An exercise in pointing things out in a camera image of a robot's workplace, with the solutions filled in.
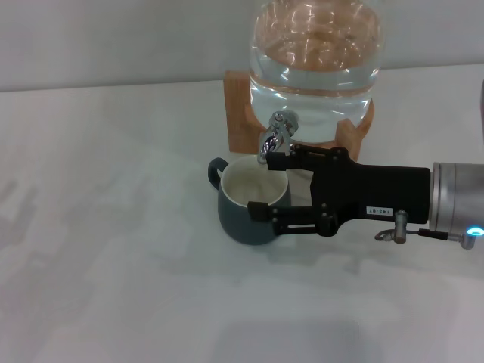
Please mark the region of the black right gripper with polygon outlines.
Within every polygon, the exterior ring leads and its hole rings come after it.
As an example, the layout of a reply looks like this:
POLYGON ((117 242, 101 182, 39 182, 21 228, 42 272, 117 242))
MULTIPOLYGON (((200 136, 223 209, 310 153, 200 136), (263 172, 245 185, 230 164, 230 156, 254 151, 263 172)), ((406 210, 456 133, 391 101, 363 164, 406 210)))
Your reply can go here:
POLYGON ((276 171, 316 171, 310 184, 314 206, 272 206, 253 201, 247 204, 250 218, 269 223, 277 236, 333 237, 348 221, 392 222, 398 211, 406 212, 408 222, 413 224, 425 225, 429 220, 428 168, 361 165, 354 163, 344 147, 305 145, 296 145, 289 154, 268 152, 266 164, 269 170, 276 171))

